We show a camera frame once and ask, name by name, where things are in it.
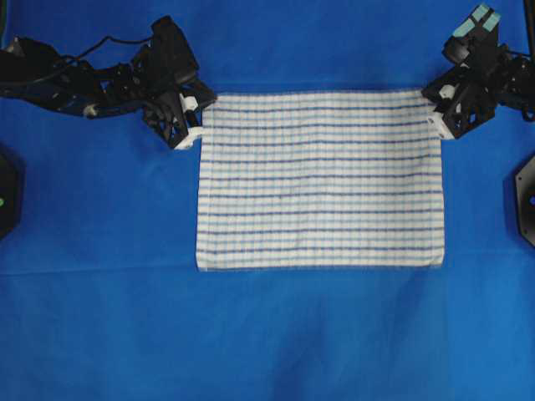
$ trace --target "cable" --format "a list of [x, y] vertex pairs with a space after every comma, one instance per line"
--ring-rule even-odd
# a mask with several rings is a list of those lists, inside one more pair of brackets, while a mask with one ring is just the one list
[[0, 0], [0, 41], [2, 41], [3, 30], [6, 28], [8, 20], [8, 0]]
[[528, 56], [535, 61], [535, 16], [533, 16], [533, 0], [524, 0], [524, 14], [526, 16], [527, 42], [529, 44]]
[[520, 52], [513, 52], [512, 50], [507, 50], [506, 53], [509, 53], [509, 54], [515, 54], [515, 55], [517, 55], [517, 56], [524, 56], [524, 57], [528, 57], [528, 58], [531, 57], [529, 54], [520, 53]]
[[34, 85], [34, 84], [40, 84], [44, 81], [48, 81], [52, 78], [55, 78], [57, 77], [58, 75], [60, 75], [61, 73], [65, 72], [71, 65], [73, 65], [74, 63], [77, 63], [78, 61], [80, 61], [82, 58], [84, 58], [85, 56], [87, 56], [88, 54], [94, 52], [96, 49], [100, 48], [104, 43], [106, 43], [108, 40], [111, 41], [111, 42], [115, 42], [115, 43], [120, 43], [120, 44], [143, 44], [143, 43], [146, 43], [146, 42], [149, 42], [153, 37], [151, 36], [150, 38], [146, 38], [146, 39], [141, 39], [141, 40], [122, 40], [122, 39], [117, 39], [117, 38], [114, 38], [112, 36], [106, 36], [104, 38], [102, 38], [97, 44], [95, 44], [94, 46], [91, 46], [90, 48], [88, 48], [87, 50], [85, 50], [83, 53], [81, 53], [80, 55], [74, 57], [74, 56], [69, 56], [69, 55], [65, 55], [65, 56], [62, 56], [61, 57], [61, 60], [69, 60], [61, 69], [57, 70], [57, 71], [54, 71], [53, 73], [49, 74], [49, 75], [45, 75], [44, 77], [41, 77], [41, 78], [37, 78], [37, 79], [33, 79], [33, 80], [30, 80], [30, 81], [22, 81], [22, 82], [0, 82], [0, 87], [3, 86], [3, 87], [18, 87], [18, 86], [27, 86], [27, 85]]

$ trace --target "striped towel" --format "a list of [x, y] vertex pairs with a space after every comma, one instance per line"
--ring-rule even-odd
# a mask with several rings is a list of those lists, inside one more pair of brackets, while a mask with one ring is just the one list
[[203, 115], [199, 269], [439, 266], [432, 109], [417, 90], [221, 95]]

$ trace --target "white towel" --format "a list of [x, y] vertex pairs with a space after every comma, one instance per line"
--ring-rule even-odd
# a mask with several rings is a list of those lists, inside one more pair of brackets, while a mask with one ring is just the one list
[[199, 269], [439, 266], [432, 109], [417, 90], [219, 96], [203, 115]]

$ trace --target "blue tablecloth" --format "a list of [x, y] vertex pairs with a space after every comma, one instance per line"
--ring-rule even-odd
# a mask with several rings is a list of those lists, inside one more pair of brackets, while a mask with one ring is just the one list
[[[449, 68], [442, 44], [475, 6], [12, 0], [6, 39], [80, 53], [170, 14], [218, 92], [393, 89]], [[491, 6], [526, 50], [522, 4]], [[89, 122], [7, 100], [0, 127], [26, 165], [21, 225], [0, 242], [1, 400], [535, 397], [535, 250], [512, 182], [535, 130], [519, 113], [443, 144], [446, 261], [430, 272], [200, 273], [199, 144], [170, 152], [139, 114]]]

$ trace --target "blue stripe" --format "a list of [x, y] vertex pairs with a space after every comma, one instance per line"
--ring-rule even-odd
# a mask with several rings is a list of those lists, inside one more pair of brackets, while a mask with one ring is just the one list
[[314, 220], [311, 221], [309, 219], [307, 220], [298, 220], [298, 221], [288, 221], [288, 220], [269, 220], [269, 221], [210, 221], [210, 226], [267, 226], [267, 225], [287, 225], [287, 224], [362, 224], [362, 223], [374, 223], [374, 224], [395, 224], [395, 223], [409, 223], [409, 224], [422, 224], [422, 223], [443, 223], [443, 219], [388, 219], [388, 220], [375, 220], [375, 219], [368, 219], [368, 220], [348, 220], [344, 216], [341, 216], [339, 219], [331, 219], [331, 220]]
[[423, 269], [440, 269], [442, 265], [288, 265], [288, 266], [262, 266], [262, 267], [199, 267], [201, 272], [217, 272], [217, 273], [232, 273], [232, 272], [270, 272], [273, 270], [302, 270], [302, 271], [316, 271], [316, 270], [388, 270], [388, 271], [421, 271]]
[[261, 130], [261, 131], [273, 131], [275, 129], [303, 129], [303, 128], [360, 128], [360, 127], [408, 127], [412, 125], [429, 124], [427, 120], [407, 121], [406, 123], [362, 123], [362, 124], [296, 124], [296, 125], [274, 125], [271, 127], [265, 125], [255, 125], [246, 127], [244, 125], [209, 125], [206, 127], [209, 129], [233, 129], [233, 130]]
[[[411, 200], [410, 205], [427, 205], [427, 206], [441, 206], [442, 200], [429, 200], [429, 199], [423, 199], [423, 200]], [[233, 201], [231, 204], [222, 204], [221, 202], [218, 202], [217, 204], [211, 203], [211, 202], [202, 202], [199, 201], [198, 205], [200, 207], [207, 206], [207, 207], [225, 207], [225, 208], [243, 208], [243, 207], [251, 207], [254, 206], [256, 208], [258, 207], [295, 207], [295, 206], [363, 206], [363, 205], [374, 205], [374, 206], [392, 206], [392, 200], [351, 200], [344, 202], [343, 200], [318, 200], [318, 201], [309, 201], [304, 200], [300, 202], [276, 202], [276, 201], [270, 201], [268, 203], [257, 203], [255, 202], [253, 205], [242, 205], [237, 204], [235, 201]], [[347, 213], [348, 211], [339, 211], [339, 213]]]
[[444, 209], [414, 209], [412, 211], [257, 211], [252, 213], [206, 213], [200, 211], [198, 216], [246, 217], [246, 216], [286, 216], [286, 215], [400, 215], [416, 213], [443, 213]]
[[[385, 164], [380, 164], [380, 165], [364, 165], [364, 166], [351, 166], [351, 167], [348, 167], [347, 170], [352, 170], [352, 171], [372, 171], [372, 170], [384, 170], [385, 168], [392, 168], [394, 166], [391, 166], [391, 165], [385, 165]], [[395, 169], [396, 170], [409, 170], [409, 171], [412, 171], [414, 169], [424, 169], [424, 168], [427, 168], [427, 169], [441, 169], [442, 167], [442, 163], [441, 162], [438, 162], [438, 163], [430, 163], [429, 160], [423, 160], [422, 162], [416, 164], [416, 165], [396, 165], [395, 166]], [[204, 170], [207, 169], [208, 167], [204, 167], [204, 169], [201, 170], [201, 173], [202, 172], [205, 172]], [[290, 172], [294, 172], [294, 171], [299, 171], [299, 172], [303, 172], [303, 173], [307, 173], [311, 170], [313, 171], [317, 171], [317, 170], [327, 170], [327, 169], [332, 169], [332, 168], [336, 168], [336, 169], [340, 169], [340, 168], [346, 168], [345, 166], [332, 166], [332, 165], [315, 165], [315, 166], [297, 166], [297, 167], [291, 167], [291, 166], [288, 166], [288, 167], [285, 167], [285, 168], [281, 168], [281, 169], [267, 169], [267, 168], [262, 168], [262, 171], [258, 171], [258, 173], [290, 173]], [[239, 175], [248, 175], [248, 174], [251, 174], [251, 168], [250, 167], [246, 167], [246, 166], [242, 166], [240, 168], [239, 165], [237, 165], [236, 167], [225, 167], [224, 169], [218, 169], [218, 168], [213, 168], [212, 166], [210, 167], [210, 171], [214, 172], [214, 173], [217, 173], [217, 174], [239, 174]]]
[[244, 137], [250, 137], [250, 136], [253, 136], [256, 140], [259, 140], [259, 139], [263, 139], [263, 140], [270, 140], [270, 141], [275, 141], [275, 140], [279, 140], [279, 141], [282, 141], [282, 140], [295, 140], [296, 138], [298, 137], [305, 137], [305, 138], [309, 138], [309, 137], [312, 137], [312, 136], [319, 136], [319, 135], [322, 135], [322, 136], [333, 136], [335, 138], [339, 138], [339, 137], [359, 137], [359, 136], [363, 136], [363, 135], [368, 135], [368, 136], [408, 136], [408, 135], [429, 135], [431, 134], [432, 131], [429, 129], [429, 127], [427, 128], [422, 128], [422, 129], [408, 129], [408, 130], [405, 130], [405, 131], [393, 131], [391, 129], [388, 129], [386, 131], [378, 131], [378, 130], [356, 130], [354, 132], [350, 132], [350, 133], [345, 133], [345, 132], [329, 132], [329, 131], [304, 131], [304, 132], [292, 132], [291, 135], [289, 135], [288, 133], [285, 133], [285, 134], [276, 134], [274, 132], [269, 132], [268, 134], [264, 134], [262, 135], [261, 133], [259, 132], [255, 132], [254, 134], [239, 134], [239, 135], [236, 135], [236, 134], [228, 134], [228, 133], [225, 133], [224, 131], [222, 132], [217, 132], [215, 134], [215, 136], [220, 139], [220, 138], [230, 138], [230, 139], [239, 139], [239, 140], [243, 140]]
[[296, 111], [320, 111], [320, 110], [400, 110], [400, 109], [415, 109], [418, 107], [431, 107], [433, 104], [420, 103], [420, 104], [404, 104], [401, 106], [355, 106], [355, 107], [332, 107], [332, 106], [314, 106], [314, 107], [292, 107], [288, 109], [276, 108], [276, 109], [229, 109], [223, 107], [214, 107], [212, 110], [214, 113], [246, 113], [246, 114], [266, 114], [266, 113], [292, 113]]
[[208, 251], [197, 248], [197, 252], [210, 255], [226, 255], [229, 253], [259, 253], [259, 252], [296, 252], [296, 251], [433, 251], [433, 246], [295, 246], [293, 248], [252, 248], [224, 251]]
[[300, 196], [411, 196], [411, 195], [442, 195], [441, 190], [408, 190], [404, 192], [304, 192], [297, 194], [268, 194], [268, 195], [227, 195], [210, 194], [199, 195], [199, 198], [224, 199], [265, 199], [265, 198], [291, 198]]
[[[392, 237], [392, 236], [387, 236], [388, 234], [393, 234], [393, 233], [386, 233], [386, 232], [383, 232], [381, 233], [381, 235], [379, 237], [372, 237], [370, 236], [369, 233], [365, 233], [364, 235], [365, 236], [361, 236], [361, 237], [358, 237], [357, 234], [358, 233], [351, 233], [352, 236], [350, 238], [342, 238], [342, 237], [332, 237], [330, 236], [329, 237], [329, 241], [331, 242], [356, 242], [356, 241], [359, 241], [359, 240], [364, 240], [364, 241], [373, 241], [373, 242], [386, 242], [386, 243], [391, 243], [391, 242], [406, 242], [406, 243], [415, 243], [416, 241], [418, 241], [419, 243], [422, 243], [422, 242], [435, 242], [435, 241], [443, 241], [444, 240], [444, 235], [442, 236], [437, 236], [437, 235], [434, 235], [432, 238], [431, 236], [429, 235], [425, 235], [425, 236], [413, 236], [411, 235], [410, 237], [407, 237], [404, 236], [402, 238], [395, 238], [395, 237]], [[288, 238], [273, 238], [273, 239], [267, 239], [267, 238], [262, 238], [262, 242], [267, 242], [267, 243], [272, 243], [272, 244], [288, 244], [289, 242], [298, 242], [298, 241], [301, 241], [301, 237], [300, 236], [296, 236], [295, 238], [293, 239], [288, 239]], [[325, 237], [324, 236], [321, 236], [321, 237], [309, 237], [307, 236], [306, 237], [306, 241], [321, 241], [321, 242], [325, 242]], [[241, 245], [244, 245], [244, 244], [257, 244], [258, 243], [258, 239], [241, 239], [239, 241], [239, 243]], [[213, 245], [213, 246], [235, 246], [237, 244], [237, 241], [234, 239], [234, 240], [201, 240], [201, 239], [198, 239], [197, 240], [197, 245], [199, 244], [207, 244], [207, 245]]]
[[432, 176], [432, 177], [442, 177], [442, 173], [410, 173], [410, 174], [347, 174], [347, 175], [337, 175], [337, 174], [311, 174], [311, 175], [294, 175], [290, 177], [232, 177], [232, 178], [221, 178], [221, 177], [201, 177], [201, 180], [212, 180], [212, 181], [283, 181], [283, 180], [310, 180], [310, 179], [404, 179], [412, 178], [419, 176]]
[[[400, 93], [404, 93], [406, 95], [403, 96], [397, 96], [396, 93], [393, 93], [395, 96], [390, 96], [390, 91], [385, 91], [385, 94], [388, 94], [387, 96], [376, 96], [376, 97], [366, 97], [366, 96], [360, 96], [361, 94], [376, 94], [376, 91], [369, 91], [369, 92], [360, 92], [360, 91], [343, 91], [343, 92], [331, 92], [331, 91], [323, 91], [323, 92], [297, 92], [297, 93], [280, 93], [280, 94], [266, 94], [266, 95], [258, 95], [258, 94], [222, 94], [222, 96], [225, 96], [225, 99], [222, 99], [219, 103], [216, 103], [214, 106], [215, 108], [219, 104], [238, 104], [238, 105], [245, 105], [245, 104], [281, 104], [281, 103], [319, 103], [319, 102], [340, 102], [340, 103], [366, 103], [366, 102], [381, 102], [381, 103], [394, 103], [399, 102], [401, 100], [424, 100], [421, 94], [406, 94], [407, 92], [401, 91]], [[321, 94], [322, 97], [319, 98], [313, 98], [313, 99], [303, 99], [303, 95], [310, 95], [310, 94]], [[327, 97], [334, 94], [342, 94], [342, 95], [353, 95], [352, 97], [348, 98], [342, 98], [342, 97]], [[273, 99], [273, 96], [281, 96], [284, 97], [285, 100], [281, 99]]]
[[393, 183], [393, 182], [385, 182], [385, 183], [373, 183], [373, 184], [361, 184], [361, 183], [348, 183], [348, 184], [336, 184], [336, 183], [312, 183], [312, 184], [301, 184], [301, 185], [279, 185], [278, 183], [275, 183], [273, 185], [232, 185], [232, 186], [213, 186], [213, 185], [199, 185], [199, 188], [203, 190], [288, 190], [292, 188], [324, 188], [325, 186], [328, 186], [330, 188], [406, 188], [411, 186], [418, 186], [418, 185], [426, 185], [426, 186], [433, 186], [433, 185], [441, 185], [441, 180], [436, 181], [410, 181], [410, 182], [404, 182], [404, 183]]
[[[309, 115], [293, 115], [291, 117], [292, 121], [303, 121], [307, 119], [337, 119], [337, 120], [352, 120], [352, 119], [406, 119], [410, 117], [418, 117], [421, 119], [426, 118], [429, 115], [429, 112], [405, 112], [403, 114], [347, 114], [336, 115], [336, 114], [309, 114]], [[257, 121], [257, 122], [274, 122], [279, 119], [274, 119], [273, 117], [217, 117], [218, 121]]]
[[414, 144], [417, 142], [428, 142], [430, 140], [438, 140], [435, 136], [427, 136], [425, 138], [414, 138], [410, 140], [303, 140], [300, 142], [287, 142], [285, 144], [274, 144], [273, 142], [262, 142], [255, 144], [232, 144], [228, 142], [210, 142], [203, 140], [203, 145], [210, 146], [225, 146], [234, 148], [257, 148], [263, 147], [289, 147], [289, 146], [304, 146], [304, 145], [402, 145]]
[[308, 157], [304, 159], [292, 160], [203, 160], [204, 163], [218, 165], [260, 165], [260, 164], [284, 164], [284, 163], [303, 163], [309, 161], [404, 161], [404, 160], [421, 160], [421, 159], [440, 159], [440, 155], [428, 154], [408, 157]]
[[214, 151], [217, 152], [219, 155], [223, 156], [249, 156], [254, 155], [256, 157], [266, 157], [266, 156], [274, 156], [274, 155], [308, 155], [312, 153], [320, 153], [323, 155], [339, 155], [339, 154], [370, 154], [370, 153], [382, 153], [382, 154], [388, 154], [388, 153], [394, 153], [394, 154], [411, 154], [416, 153], [418, 155], [422, 154], [423, 152], [429, 153], [432, 150], [436, 150], [436, 146], [417, 146], [417, 147], [411, 147], [411, 148], [397, 148], [397, 147], [384, 147], [384, 148], [357, 148], [357, 149], [350, 149], [348, 147], [342, 147], [342, 148], [317, 148], [317, 149], [290, 149], [290, 150], [222, 150], [222, 149], [213, 149], [213, 150], [206, 150], [206, 153], [209, 155], [213, 153]]
[[[198, 257], [197, 261], [203, 261], [205, 263], [211, 263], [218, 266], [228, 266], [231, 263], [253, 263], [253, 262], [283, 262], [283, 261], [325, 261], [333, 260], [332, 256], [292, 256], [292, 257], [258, 257], [251, 258], [248, 257], [246, 260], [243, 259], [225, 259], [224, 263], [220, 261], [207, 259], [205, 257]], [[348, 257], [338, 257], [337, 259], [359, 259], [359, 260], [369, 260], [369, 261], [430, 261], [433, 259], [432, 256], [348, 256]]]
[[443, 231], [444, 227], [388, 227], [388, 228], [298, 228], [295, 230], [250, 230], [250, 231], [207, 231], [198, 230], [198, 234], [208, 236], [254, 236], [265, 234], [292, 234], [305, 232], [432, 232]]
[[391, 96], [401, 96], [401, 95], [411, 95], [416, 96], [419, 94], [421, 88], [409, 87], [409, 88], [394, 88], [394, 89], [302, 89], [302, 90], [286, 90], [283, 92], [267, 92], [263, 94], [253, 93], [253, 92], [222, 92], [220, 95], [226, 96], [228, 98], [272, 98], [273, 96], [289, 96], [289, 95], [305, 95], [305, 94], [321, 94], [322, 96], [329, 94], [386, 94]]

